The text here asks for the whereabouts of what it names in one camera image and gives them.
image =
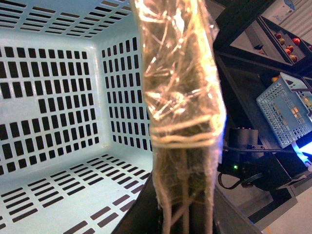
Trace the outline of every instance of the rectangular slot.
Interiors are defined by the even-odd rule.
[[[117,218],[118,215],[116,213],[112,213],[111,215],[109,215],[107,218],[103,219],[101,222],[99,222],[97,225],[102,228],[104,226],[106,226],[108,223],[110,223],[111,221],[113,221],[115,218]]]
[[[6,78],[4,63],[0,62],[0,78]]]
[[[51,62],[51,68],[52,68],[52,75],[54,77],[57,77],[59,75],[57,63]]]
[[[85,188],[86,188],[86,187],[81,186],[81,187],[79,187],[79,188],[77,188],[77,189],[75,189],[75,190],[70,191],[70,192],[67,193],[67,194],[70,196],[70,195],[73,195],[73,194],[75,194],[75,193],[77,193],[77,192],[79,192],[79,191],[81,191],[81,190],[83,190],[83,189],[85,189]]]
[[[35,118],[32,120],[32,123],[33,123],[34,132],[39,133],[40,132],[39,120]]]
[[[21,74],[23,77],[29,77],[29,70],[27,62],[20,62]]]
[[[13,158],[11,146],[9,143],[2,145],[2,150],[5,159]]]
[[[13,223],[18,222],[18,221],[20,221],[21,219],[26,218],[26,217],[28,217],[28,216],[30,216],[30,215],[36,213],[37,211],[38,211],[37,209],[33,209],[33,210],[28,211],[28,212],[26,212],[26,213],[24,213],[24,214],[22,214],[22,215],[20,215],[20,216],[17,216],[16,218],[13,218],[12,221],[13,221]]]
[[[7,140],[8,132],[6,131],[5,124],[0,125],[0,140]]]
[[[51,200],[51,201],[49,201],[49,202],[43,204],[42,206],[43,206],[44,208],[46,208],[46,207],[51,206],[52,204],[54,204],[54,203],[56,203],[56,202],[58,202],[58,201],[61,201],[62,199],[64,199],[64,197],[59,196],[58,198],[55,198],[55,199],[53,199],[53,200]]]
[[[19,73],[15,62],[8,62],[11,78],[18,78]]]
[[[43,125],[43,129],[45,131],[50,130],[50,124],[49,124],[49,118],[48,117],[42,117],[42,125]]]
[[[45,90],[46,90],[47,94],[53,94],[51,81],[45,80],[44,85],[45,85]]]
[[[83,222],[77,224],[76,226],[72,227],[71,229],[67,230],[63,234],[74,234],[75,232],[77,232],[78,230],[80,230],[81,228],[83,228],[84,226],[87,226],[87,225],[88,225],[88,223],[86,221],[83,221]]]
[[[40,73],[39,73],[38,63],[37,62],[31,62],[31,68],[32,68],[32,71],[33,71],[33,76],[34,77],[39,77]]]
[[[66,76],[67,75],[67,71],[66,71],[65,62],[60,62],[59,66],[60,66],[60,73],[61,73],[61,75],[62,76]]]
[[[38,96],[43,95],[43,89],[41,85],[41,81],[35,81],[35,88],[36,88],[36,93]]]
[[[64,87],[64,92],[69,93],[69,83],[68,80],[64,79],[63,80],[63,87]]]
[[[37,136],[36,137],[36,142],[37,142],[38,150],[43,150],[44,149],[44,145],[43,145],[42,136]]]

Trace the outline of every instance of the ventilation hole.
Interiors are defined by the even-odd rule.
[[[45,140],[47,142],[47,146],[48,147],[52,147],[53,146],[53,141],[52,141],[52,135],[51,134],[46,134],[45,135]]]
[[[14,162],[9,162],[6,164],[8,172],[13,172],[16,170]]]
[[[45,90],[46,90],[47,94],[48,95],[49,94],[53,94],[51,81],[50,80],[46,80],[44,82],[44,84],[45,84]]]
[[[25,4],[16,3],[16,2],[12,2],[12,1],[6,1],[6,0],[1,0],[0,3],[12,5],[12,6],[19,6],[19,7],[23,7],[23,8],[26,7]]]
[[[0,78],[6,78],[4,63],[0,62]]]
[[[32,18],[26,18],[28,21],[38,22],[38,23],[47,23],[48,21],[45,20],[39,20],[39,19],[32,19]]]
[[[121,16],[127,16],[127,15],[129,15],[128,13],[124,13],[124,12],[120,12],[120,11],[117,11],[115,14],[121,15]]]
[[[40,132],[39,120],[35,118],[32,120],[32,123],[33,123],[34,132],[39,133]]]
[[[36,143],[37,143],[38,150],[42,150],[44,148],[42,136],[37,136],[36,137]]]
[[[21,73],[23,77],[29,77],[27,62],[20,62]]]
[[[99,7],[99,6],[97,6],[95,9],[96,9],[96,10],[99,10],[99,11],[104,11],[104,12],[111,12],[111,11],[112,11],[112,10],[110,10],[110,9],[103,8],[103,7]]]
[[[82,123],[82,117],[81,117],[81,112],[80,111],[76,111],[76,117],[77,117],[77,122],[78,123]]]
[[[23,25],[43,28],[43,25],[32,24],[32,23],[23,23]]]
[[[69,24],[66,24],[66,23],[52,23],[53,25],[58,25],[58,26],[64,26],[64,27],[69,27],[70,25]]]
[[[95,19],[95,18],[91,18],[91,17],[85,17],[85,20],[90,20],[90,21],[95,21],[95,22],[99,22],[99,19]]]
[[[126,40],[126,51],[130,52],[130,41]]]
[[[121,61],[121,69],[122,69],[122,71],[124,71],[124,70],[126,70],[126,68],[125,68],[125,59],[124,58],[120,58],[120,61]]]
[[[3,24],[0,24],[0,27],[4,27],[4,28],[15,28],[14,26],[3,25]]]
[[[88,67],[88,63],[87,62],[83,63],[83,69],[84,69],[84,74],[88,76],[90,73],[89,73],[89,67]]]
[[[19,82],[13,82],[13,89],[16,98],[22,98],[23,94],[21,92],[21,86]]]
[[[60,94],[62,92],[60,87],[60,81],[58,79],[54,80],[54,87],[57,94]]]
[[[129,6],[123,6],[122,9],[131,11],[131,8]]]
[[[69,74],[70,74],[71,76],[74,76],[74,75],[75,75],[74,63],[69,62],[69,63],[68,63],[68,68],[69,68]]]
[[[51,62],[51,68],[52,68],[52,75],[54,77],[57,77],[59,75],[57,63]]]
[[[50,76],[50,74],[49,74],[49,68],[48,68],[48,63],[47,63],[47,62],[42,62],[42,63],[41,63],[41,67],[42,67],[43,76],[44,76],[44,77]]]
[[[24,120],[21,122],[21,126],[23,129],[24,135],[29,135],[30,134],[30,128],[27,120]]]
[[[113,24],[113,23],[115,23],[115,22],[112,22],[112,21],[108,21],[108,20],[106,20],[106,21],[104,21],[103,23]]]
[[[10,9],[10,8],[6,8],[6,7],[0,7],[0,10],[2,10],[2,11],[9,11],[9,12],[15,12],[15,13],[19,13],[19,14],[23,13],[23,11]]]
[[[104,15],[104,14],[95,13],[95,12],[90,12],[89,15],[98,16],[98,17],[105,17],[105,16],[106,16],[106,15]]]
[[[69,124],[70,125],[75,124],[74,113],[73,112],[68,113],[68,118],[69,118]]]
[[[37,14],[37,13],[29,13],[30,16],[37,16],[37,17],[41,17],[41,18],[51,18],[51,16],[47,16],[47,15],[42,15],[42,14]]]
[[[94,23],[86,23],[86,22],[79,22],[80,24],[84,24],[84,25],[90,25],[90,26],[93,26]]]
[[[4,19],[0,19],[0,22],[4,22],[4,23],[17,23],[16,21],[10,21],[10,20],[4,20]]]
[[[54,52],[54,50],[48,50],[48,52],[49,52],[49,57],[51,59],[55,59],[55,52]]]
[[[10,93],[8,83],[0,83],[0,88],[1,88],[2,96],[4,99],[11,98],[11,93]]]
[[[56,11],[53,11],[53,10],[49,10],[49,9],[45,9],[45,8],[40,8],[40,7],[36,7],[34,6],[33,7],[34,10],[37,10],[37,11],[43,11],[43,12],[48,12],[48,13],[51,13],[51,14],[54,14]]]
[[[82,69],[81,69],[81,63],[76,62],[76,68],[77,68],[77,75],[81,76],[82,75]]]
[[[67,109],[72,109],[73,106],[72,106],[72,100],[71,100],[70,96],[66,96],[65,99],[66,99]]]
[[[64,21],[64,22],[70,22],[70,23],[75,22],[72,19],[64,19],[64,18],[57,18],[57,20]]]
[[[15,151],[16,151],[17,156],[24,154],[23,145],[22,145],[21,141],[14,142],[14,147],[15,147]]]
[[[70,30],[70,31],[74,33],[84,33],[84,31],[79,31],[79,30]]]
[[[73,17],[73,18],[79,18],[79,16],[78,16],[78,15],[69,14],[69,13],[64,13],[64,12],[62,12],[62,13],[61,13],[61,15],[62,15],[62,16]]]
[[[113,19],[113,20],[121,20],[121,18],[115,17],[115,16],[110,16],[109,18],[110,18],[110,19]]]

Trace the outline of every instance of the red fruit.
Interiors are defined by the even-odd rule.
[[[292,45],[289,45],[286,48],[289,49],[291,52],[293,52],[293,46]]]
[[[285,49],[285,52],[288,54],[288,55],[291,55],[291,50],[290,49]]]
[[[280,43],[281,45],[284,45],[284,44],[285,44],[285,40],[284,40],[283,38],[278,39],[278,41],[279,41],[279,43]]]
[[[295,45],[299,45],[300,44],[300,39],[299,38],[294,38],[294,39],[292,39],[292,41],[294,42]]]
[[[298,61],[298,57],[296,55],[289,55],[289,57],[291,58],[291,60],[293,62],[297,62]]]
[[[274,36],[276,37],[276,39],[281,39],[282,35],[280,33],[275,33]]]

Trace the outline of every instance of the clear plastic bag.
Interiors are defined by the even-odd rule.
[[[140,30],[163,233],[180,222],[188,234],[189,206],[195,202],[204,204],[204,233],[210,234],[226,119],[213,54],[218,28],[201,0],[130,3]]]

